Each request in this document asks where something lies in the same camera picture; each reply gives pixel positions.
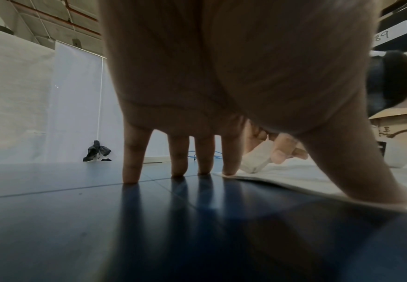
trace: white label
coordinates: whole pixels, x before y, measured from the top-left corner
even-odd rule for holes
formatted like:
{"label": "white label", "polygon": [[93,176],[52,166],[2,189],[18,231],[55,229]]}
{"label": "white label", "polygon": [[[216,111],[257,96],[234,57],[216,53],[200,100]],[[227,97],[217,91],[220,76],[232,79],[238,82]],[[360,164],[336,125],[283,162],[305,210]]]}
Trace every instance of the white label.
{"label": "white label", "polygon": [[377,33],[374,36],[372,47],[376,47],[405,34],[407,34],[407,20]]}

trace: glossy table surface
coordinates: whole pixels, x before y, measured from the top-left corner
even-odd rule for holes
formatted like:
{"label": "glossy table surface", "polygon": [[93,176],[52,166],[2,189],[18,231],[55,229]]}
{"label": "glossy table surface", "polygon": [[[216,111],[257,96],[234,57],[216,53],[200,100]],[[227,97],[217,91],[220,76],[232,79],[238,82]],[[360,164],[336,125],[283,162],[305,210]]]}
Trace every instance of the glossy table surface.
{"label": "glossy table surface", "polygon": [[170,168],[0,165],[0,281],[407,282],[407,214]]}

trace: cardboard box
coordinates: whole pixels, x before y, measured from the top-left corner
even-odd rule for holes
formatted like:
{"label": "cardboard box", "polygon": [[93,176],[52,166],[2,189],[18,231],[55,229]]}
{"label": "cardboard box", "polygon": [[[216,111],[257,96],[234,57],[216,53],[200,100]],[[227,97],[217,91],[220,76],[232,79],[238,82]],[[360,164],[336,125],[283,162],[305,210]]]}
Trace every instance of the cardboard box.
{"label": "cardboard box", "polygon": [[[407,109],[388,109],[371,117],[376,137],[391,136],[402,130],[407,130]],[[394,136],[394,139],[407,144],[407,132]]]}

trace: ceiling pipe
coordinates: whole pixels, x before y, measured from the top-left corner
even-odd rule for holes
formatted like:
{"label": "ceiling pipe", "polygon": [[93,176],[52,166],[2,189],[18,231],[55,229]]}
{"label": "ceiling pipe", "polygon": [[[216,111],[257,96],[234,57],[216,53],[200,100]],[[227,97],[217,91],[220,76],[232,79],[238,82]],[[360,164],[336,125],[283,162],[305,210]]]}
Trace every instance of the ceiling pipe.
{"label": "ceiling pipe", "polygon": [[64,4],[65,4],[65,6],[66,6],[66,9],[69,10],[69,11],[71,11],[72,13],[76,13],[76,14],[78,14],[78,15],[80,15],[80,16],[83,16],[83,17],[85,17],[85,18],[88,18],[88,19],[90,19],[90,20],[93,20],[93,21],[98,22],[98,20],[97,20],[96,18],[91,17],[91,16],[89,16],[89,15],[86,15],[85,13],[82,13],[82,12],[80,12],[80,11],[78,11],[78,10],[75,10],[74,8],[70,7],[69,2],[67,2],[67,0],[64,0]]}
{"label": "ceiling pipe", "polygon": [[40,13],[40,14],[42,14],[42,15],[45,15],[45,16],[47,16],[47,17],[49,17],[49,18],[54,19],[54,20],[57,20],[57,21],[66,23],[66,24],[68,24],[68,25],[71,25],[71,26],[77,27],[77,28],[79,28],[79,29],[85,30],[85,31],[87,31],[87,32],[90,32],[90,33],[93,33],[93,34],[96,34],[96,35],[101,36],[100,33],[96,32],[96,31],[93,31],[92,29],[89,29],[89,28],[86,28],[86,27],[84,27],[84,26],[80,26],[80,25],[74,24],[74,23],[72,23],[72,22],[69,22],[68,20],[64,20],[64,19],[62,19],[62,18],[58,18],[58,17],[52,16],[51,14],[42,12],[42,11],[40,11],[40,10],[34,9],[34,8],[32,8],[32,7],[26,6],[26,5],[24,5],[24,4],[18,3],[18,2],[13,1],[13,0],[7,0],[7,1],[9,1],[9,2],[11,2],[11,3],[13,3],[13,4],[17,5],[17,6],[23,7],[23,8],[25,8],[25,9],[28,9],[28,10],[31,10],[31,11],[34,11],[34,12],[37,12],[37,13]]}

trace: ceiling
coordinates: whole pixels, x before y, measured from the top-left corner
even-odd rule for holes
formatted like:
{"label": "ceiling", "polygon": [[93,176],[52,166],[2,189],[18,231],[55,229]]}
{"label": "ceiling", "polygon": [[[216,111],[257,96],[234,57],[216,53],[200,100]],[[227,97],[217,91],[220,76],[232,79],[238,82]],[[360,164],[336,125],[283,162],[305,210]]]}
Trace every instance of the ceiling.
{"label": "ceiling", "polygon": [[41,45],[54,49],[58,40],[103,54],[95,0],[8,1]]}

